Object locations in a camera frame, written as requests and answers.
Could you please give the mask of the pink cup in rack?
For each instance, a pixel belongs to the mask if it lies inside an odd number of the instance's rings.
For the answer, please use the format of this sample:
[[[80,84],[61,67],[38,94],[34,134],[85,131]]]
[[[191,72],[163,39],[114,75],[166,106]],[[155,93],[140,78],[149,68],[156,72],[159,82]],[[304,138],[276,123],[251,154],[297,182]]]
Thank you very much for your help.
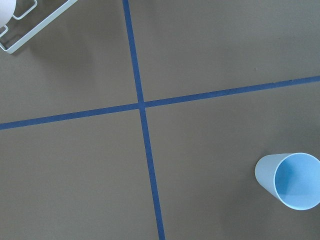
[[[4,27],[13,17],[16,4],[16,0],[0,0],[0,27]]]

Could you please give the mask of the light blue plastic cup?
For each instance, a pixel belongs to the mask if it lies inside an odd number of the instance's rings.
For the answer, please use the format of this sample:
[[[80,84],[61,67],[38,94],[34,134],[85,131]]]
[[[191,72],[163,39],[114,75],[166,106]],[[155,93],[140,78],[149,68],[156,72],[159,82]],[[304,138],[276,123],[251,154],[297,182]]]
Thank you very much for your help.
[[[293,210],[320,204],[320,161],[308,153],[266,155],[256,163],[254,174],[265,190]]]

